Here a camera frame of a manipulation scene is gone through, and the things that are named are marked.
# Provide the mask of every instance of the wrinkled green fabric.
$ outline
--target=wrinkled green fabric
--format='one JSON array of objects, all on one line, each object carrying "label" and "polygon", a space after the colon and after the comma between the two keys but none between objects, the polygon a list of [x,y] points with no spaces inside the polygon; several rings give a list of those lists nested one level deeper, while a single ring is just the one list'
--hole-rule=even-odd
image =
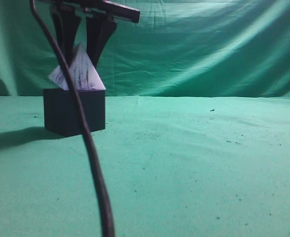
[{"label": "wrinkled green fabric", "polygon": [[[290,0],[117,2],[141,20],[119,21],[103,51],[108,95],[290,96]],[[56,65],[29,2],[0,0],[0,95],[41,95]]]},{"label": "wrinkled green fabric", "polygon": [[[106,101],[117,237],[290,236],[290,98]],[[39,96],[0,97],[0,237],[100,237],[82,137],[43,117]]]}]

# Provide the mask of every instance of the black box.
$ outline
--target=black box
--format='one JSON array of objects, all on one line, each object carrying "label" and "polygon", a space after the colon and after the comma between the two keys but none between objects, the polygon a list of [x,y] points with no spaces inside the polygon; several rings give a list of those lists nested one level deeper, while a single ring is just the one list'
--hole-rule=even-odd
[{"label": "black box", "polygon": [[[105,90],[78,91],[90,132],[105,129]],[[74,102],[69,91],[44,89],[45,128],[70,137],[82,134]]]}]

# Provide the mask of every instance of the white paper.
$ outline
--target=white paper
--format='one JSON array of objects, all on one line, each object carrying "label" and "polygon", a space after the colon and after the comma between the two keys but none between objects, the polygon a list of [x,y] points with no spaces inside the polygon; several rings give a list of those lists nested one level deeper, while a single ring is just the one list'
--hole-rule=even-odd
[{"label": "white paper", "polygon": [[[92,64],[84,46],[80,43],[76,50],[74,60],[70,66],[70,73],[77,90],[105,90],[105,86]],[[49,79],[63,90],[69,90],[60,66],[49,75]]]}]

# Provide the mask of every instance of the black cable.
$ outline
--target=black cable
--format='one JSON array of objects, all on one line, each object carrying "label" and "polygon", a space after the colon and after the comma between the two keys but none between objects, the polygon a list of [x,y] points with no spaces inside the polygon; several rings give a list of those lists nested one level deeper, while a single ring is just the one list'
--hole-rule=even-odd
[{"label": "black cable", "polygon": [[89,127],[85,120],[84,110],[81,103],[81,99],[79,97],[77,88],[74,85],[74,81],[70,75],[69,67],[66,63],[66,60],[56,42],[53,35],[49,31],[47,25],[41,19],[40,15],[36,11],[35,7],[35,0],[30,0],[30,7],[31,12],[37,22],[39,23],[42,31],[46,35],[54,53],[57,56],[58,63],[61,67],[61,70],[64,74],[66,82],[68,84],[68,88],[70,91],[70,95],[74,101],[78,119],[80,121],[80,126],[82,127],[82,136],[85,143],[85,147],[87,150],[89,163],[90,163],[90,170],[93,177],[94,187],[96,191],[96,196],[99,205],[99,212],[101,217],[101,226],[102,226],[102,236],[103,237],[114,237],[115,236],[115,229],[114,229],[114,220],[111,208],[110,198],[106,189],[105,181],[102,175],[102,170],[100,166],[100,161],[98,158],[98,154],[96,151],[96,147],[91,136]]}]

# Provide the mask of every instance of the green table surface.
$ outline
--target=green table surface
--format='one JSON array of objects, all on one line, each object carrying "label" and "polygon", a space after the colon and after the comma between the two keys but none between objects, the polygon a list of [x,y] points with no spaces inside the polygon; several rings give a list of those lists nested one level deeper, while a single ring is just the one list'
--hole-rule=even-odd
[{"label": "green table surface", "polygon": [[[106,100],[118,237],[290,236],[290,98]],[[97,236],[82,137],[46,131],[42,97],[0,97],[0,237]]]}]

